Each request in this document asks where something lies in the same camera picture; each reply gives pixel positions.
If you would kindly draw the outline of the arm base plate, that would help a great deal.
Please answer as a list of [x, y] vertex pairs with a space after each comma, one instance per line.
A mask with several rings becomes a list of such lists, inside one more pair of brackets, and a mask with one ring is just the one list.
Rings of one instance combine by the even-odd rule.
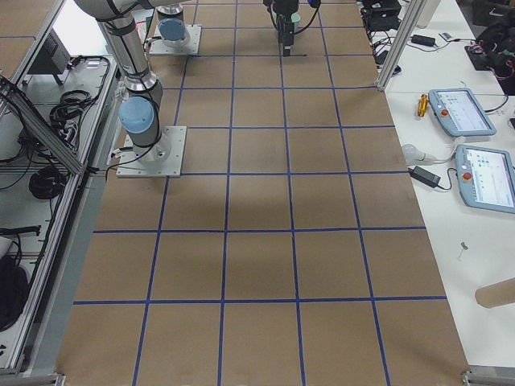
[[132, 150], [124, 151], [120, 158], [122, 164], [117, 168], [119, 178], [161, 178], [181, 175], [183, 154], [187, 136], [186, 126], [162, 126], [160, 141], [145, 156], [143, 148], [133, 146], [133, 142], [126, 135], [124, 146]]
[[154, 35], [149, 41], [148, 54], [151, 56], [164, 55], [197, 55], [200, 46], [202, 26], [198, 24], [185, 26], [185, 38], [177, 41], [161, 39], [159, 28], [154, 29]]

